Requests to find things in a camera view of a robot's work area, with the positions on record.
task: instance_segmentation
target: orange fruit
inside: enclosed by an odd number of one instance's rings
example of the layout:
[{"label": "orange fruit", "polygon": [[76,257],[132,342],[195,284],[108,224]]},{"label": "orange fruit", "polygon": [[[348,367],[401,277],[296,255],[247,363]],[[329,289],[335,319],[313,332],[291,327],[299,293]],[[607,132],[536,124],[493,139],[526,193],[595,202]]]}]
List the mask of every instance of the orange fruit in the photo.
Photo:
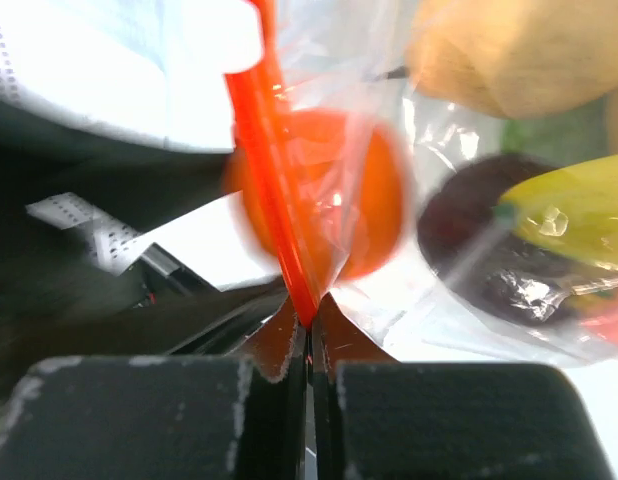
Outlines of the orange fruit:
[{"label": "orange fruit", "polygon": [[[343,145],[354,145],[354,148],[356,145],[350,134],[346,136],[350,124],[345,113],[300,110],[292,112],[286,122],[290,127],[289,148],[300,153],[298,158],[302,163],[294,165],[294,179],[283,180],[296,189],[294,198],[303,199],[294,205],[293,220],[297,236],[301,237],[304,259],[311,265],[319,288],[328,287],[342,264],[342,258],[334,254],[338,250],[334,245],[350,251],[339,280],[356,279],[382,267],[398,247],[412,213],[409,208],[412,182],[407,152],[400,137],[389,125],[366,123],[364,126],[370,127],[371,135],[364,163],[348,165],[346,161],[343,163],[343,158],[359,157],[355,151],[349,157],[343,155]],[[368,132],[364,126],[360,131]],[[363,144],[364,140],[361,138],[358,143]],[[225,172],[225,187],[229,192],[242,192],[241,205],[260,246],[275,256],[276,246],[260,207],[249,162],[239,146],[239,138],[236,143],[238,147]],[[354,168],[363,168],[363,172],[358,196],[354,197],[352,211],[357,214],[351,217],[355,224],[349,243],[342,236],[342,231],[346,231],[341,223],[346,218],[342,208],[346,208],[347,202],[343,184],[351,182]]]}]

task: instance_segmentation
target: green object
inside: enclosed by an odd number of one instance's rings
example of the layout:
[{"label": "green object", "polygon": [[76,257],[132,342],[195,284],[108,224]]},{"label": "green object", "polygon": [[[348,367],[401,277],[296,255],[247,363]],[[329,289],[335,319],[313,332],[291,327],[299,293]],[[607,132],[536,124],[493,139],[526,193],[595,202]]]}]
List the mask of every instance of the green object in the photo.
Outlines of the green object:
[{"label": "green object", "polygon": [[608,155],[604,98],[558,115],[508,120],[501,149],[534,155],[555,168]]}]

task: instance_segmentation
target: clear plastic bag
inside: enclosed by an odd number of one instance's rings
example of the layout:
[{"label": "clear plastic bag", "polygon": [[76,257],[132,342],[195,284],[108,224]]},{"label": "clear plastic bag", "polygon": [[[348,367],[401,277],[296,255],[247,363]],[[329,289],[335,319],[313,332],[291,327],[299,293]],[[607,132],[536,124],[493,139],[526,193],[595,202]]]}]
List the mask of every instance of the clear plastic bag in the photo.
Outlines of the clear plastic bag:
[{"label": "clear plastic bag", "polygon": [[421,0],[406,62],[438,280],[396,323],[501,358],[618,357],[618,0]]},{"label": "clear plastic bag", "polygon": [[237,145],[228,183],[309,325],[329,287],[381,266],[412,218],[409,156],[381,119],[392,91],[378,81],[400,4],[251,3],[264,55],[226,75]]}]

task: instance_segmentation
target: plastic bag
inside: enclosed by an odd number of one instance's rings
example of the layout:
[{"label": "plastic bag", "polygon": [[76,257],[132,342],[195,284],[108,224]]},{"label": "plastic bag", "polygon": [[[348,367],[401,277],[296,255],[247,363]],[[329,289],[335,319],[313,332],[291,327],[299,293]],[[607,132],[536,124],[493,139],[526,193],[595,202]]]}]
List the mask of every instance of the plastic bag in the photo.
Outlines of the plastic bag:
[{"label": "plastic bag", "polygon": [[406,62],[439,281],[396,323],[502,358],[618,356],[618,0],[422,0]]},{"label": "plastic bag", "polygon": [[[377,81],[391,67],[400,9],[375,0],[251,3],[264,55],[226,75],[236,117],[233,178],[309,325],[336,279],[379,266],[411,217],[407,150],[380,120],[391,92]],[[374,199],[390,208],[377,211]]]}]

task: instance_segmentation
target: orange ball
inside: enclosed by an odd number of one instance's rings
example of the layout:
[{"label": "orange ball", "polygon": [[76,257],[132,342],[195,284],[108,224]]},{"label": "orange ball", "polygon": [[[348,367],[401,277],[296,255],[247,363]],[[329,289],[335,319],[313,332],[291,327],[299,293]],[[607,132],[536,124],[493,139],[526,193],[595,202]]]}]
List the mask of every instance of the orange ball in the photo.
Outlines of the orange ball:
[{"label": "orange ball", "polygon": [[[316,226],[320,214],[325,211],[321,211],[317,200],[333,199],[338,193],[343,166],[335,162],[345,145],[347,116],[342,112],[323,109],[300,110],[292,112],[287,123],[291,132],[290,146],[296,148],[303,159],[302,165],[298,165],[297,169],[294,167],[297,176],[293,180],[306,193],[303,197],[311,202],[301,206],[296,213],[300,218],[296,221],[300,225],[303,246],[312,269],[320,277],[322,286],[326,287],[333,280],[330,275],[338,265],[333,258],[333,237],[327,238],[329,234]],[[225,172],[225,186],[229,192],[242,192],[241,204],[260,246],[275,256],[276,246],[260,207],[247,156],[239,143],[238,139],[238,148]],[[332,182],[330,190],[324,189]],[[353,280],[367,275],[390,259],[409,224],[412,213],[409,208],[411,186],[408,156],[403,142],[391,126],[374,122],[371,124],[371,138],[355,205],[359,214],[354,217],[356,223],[351,250],[340,270],[339,280]]]}]

